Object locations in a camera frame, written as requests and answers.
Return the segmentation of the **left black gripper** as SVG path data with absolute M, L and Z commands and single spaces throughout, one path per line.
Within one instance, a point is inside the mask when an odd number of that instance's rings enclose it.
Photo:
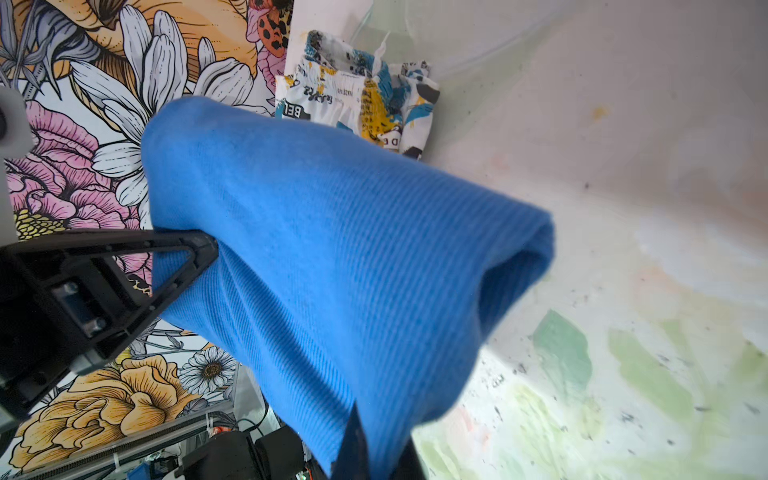
M 114 256 L 170 252 L 175 267 L 149 294 Z M 114 360 L 219 256 L 199 230 L 78 229 L 36 237 L 1 254 L 1 432 L 67 374 Z

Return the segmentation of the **white teal yellow printed garment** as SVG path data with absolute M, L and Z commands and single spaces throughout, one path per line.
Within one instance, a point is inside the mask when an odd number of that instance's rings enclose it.
M 336 127 L 419 160 L 439 85 L 422 62 L 388 64 L 386 44 L 371 54 L 312 30 L 293 73 L 277 80 L 275 116 Z

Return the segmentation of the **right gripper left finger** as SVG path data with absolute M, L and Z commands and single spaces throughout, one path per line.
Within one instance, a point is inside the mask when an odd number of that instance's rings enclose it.
M 337 459 L 331 467 L 330 479 L 371 479 L 367 438 L 356 405 L 350 412 Z

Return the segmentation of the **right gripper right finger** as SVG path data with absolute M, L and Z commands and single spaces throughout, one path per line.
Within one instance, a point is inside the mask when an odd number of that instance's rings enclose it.
M 392 480 L 426 480 L 427 477 L 414 441 L 409 439 L 392 472 Z

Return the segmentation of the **blue cloth garment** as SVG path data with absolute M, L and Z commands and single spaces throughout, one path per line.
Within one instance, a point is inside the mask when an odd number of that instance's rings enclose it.
M 388 478 L 554 256 L 548 212 L 338 128 L 189 96 L 141 159 L 153 226 L 219 245 L 165 321 L 248 366 L 325 470 L 357 413 Z

